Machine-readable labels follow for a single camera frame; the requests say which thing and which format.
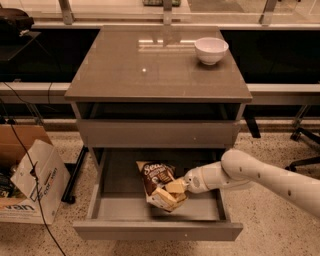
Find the open drawer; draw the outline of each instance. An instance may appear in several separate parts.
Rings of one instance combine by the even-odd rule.
[[[172,213],[146,203],[136,161],[158,160],[189,169],[216,161],[212,149],[104,149],[87,219],[74,223],[88,240],[234,241],[243,229],[231,223],[223,191],[189,194]]]

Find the food package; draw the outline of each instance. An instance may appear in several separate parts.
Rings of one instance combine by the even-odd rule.
[[[159,162],[137,162],[137,165],[142,176],[148,203],[172,212],[187,199],[184,193],[185,189],[171,189],[170,191],[166,189],[166,185],[177,181],[174,178],[174,166]]]
[[[142,0],[143,5],[146,6],[162,6],[163,0]],[[172,6],[178,7],[181,4],[181,0],[172,0]]]

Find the cabinet top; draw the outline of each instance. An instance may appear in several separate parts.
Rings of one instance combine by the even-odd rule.
[[[104,26],[65,97],[79,102],[247,103],[251,94],[228,50],[202,64],[195,40],[213,26]]]

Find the drawer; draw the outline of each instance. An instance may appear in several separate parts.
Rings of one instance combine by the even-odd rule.
[[[209,149],[105,149],[87,219],[74,223],[90,240],[234,241],[243,229],[232,223],[223,191],[188,194],[172,213],[146,203],[137,160],[158,160],[176,166],[177,176],[215,161]]]
[[[173,122],[78,120],[88,147],[228,148],[240,130],[238,121]]]

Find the black cable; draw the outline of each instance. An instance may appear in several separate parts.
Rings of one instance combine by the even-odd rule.
[[[23,99],[19,96],[19,94],[18,94],[10,85],[8,85],[6,82],[2,82],[2,83],[3,83],[4,85],[6,85],[7,87],[9,87],[10,90],[13,91],[14,94],[18,97],[19,100],[21,100],[22,102],[24,102],[24,103],[26,103],[26,104],[32,104],[32,103],[30,103],[30,102],[28,102],[28,101],[23,100]]]
[[[34,103],[31,103],[31,102],[28,102],[28,101],[22,99],[22,98],[19,96],[19,94],[18,94],[10,85],[8,85],[6,82],[2,82],[2,83],[3,83],[4,85],[6,85],[8,88],[10,88],[10,90],[12,90],[12,91],[14,92],[14,94],[18,97],[18,99],[19,99],[21,102],[23,102],[23,103],[25,103],[25,104],[34,104]],[[49,86],[49,88],[48,88],[48,93],[47,93],[47,95],[48,95],[48,101],[49,101],[49,104],[50,104],[50,105],[51,105],[51,103],[50,103],[50,89],[51,89],[52,84],[53,84],[53,82],[51,82],[51,84],[50,84],[50,86]],[[52,107],[50,107],[50,106],[47,106],[47,105],[43,105],[43,106],[46,107],[46,108],[48,108],[48,109],[50,109],[50,110],[53,110],[53,111],[55,111],[55,112],[59,112],[58,110],[56,110],[55,108],[52,108]]]
[[[43,209],[42,209],[42,205],[41,205],[41,202],[40,202],[39,182],[38,182],[37,174],[36,174],[36,172],[35,172],[35,168],[36,168],[36,164],[37,164],[37,163],[33,164],[32,159],[31,159],[31,156],[30,156],[27,148],[24,146],[24,144],[23,144],[22,141],[20,140],[20,138],[19,138],[16,130],[14,129],[13,125],[11,124],[10,126],[11,126],[12,131],[13,131],[13,133],[15,134],[17,140],[19,141],[19,143],[21,144],[21,146],[22,146],[23,149],[25,150],[25,152],[26,152],[26,154],[27,154],[27,156],[28,156],[28,158],[29,158],[29,161],[30,161],[30,163],[31,163],[32,172],[33,172],[33,174],[34,174],[34,176],[35,176],[35,180],[36,180],[37,197],[38,197],[39,208],[40,208],[40,212],[41,212],[41,217],[42,217],[43,223],[44,223],[44,225],[45,225],[45,227],[46,227],[49,235],[51,236],[52,240],[55,242],[55,244],[56,244],[57,247],[59,248],[60,252],[62,253],[62,255],[63,255],[63,256],[66,256],[66,254],[65,254],[64,251],[62,250],[61,246],[59,245],[59,243],[57,242],[57,240],[55,239],[55,237],[52,235],[52,233],[51,233],[51,231],[50,231],[50,229],[49,229],[49,227],[48,227],[48,224],[47,224],[47,222],[46,222],[46,220],[45,220],[45,218],[44,218]]]
[[[51,86],[52,86],[52,82],[51,82],[51,84],[49,86],[49,89],[48,89],[48,103],[49,104],[51,104],[51,102],[50,102],[50,89],[51,89]]]

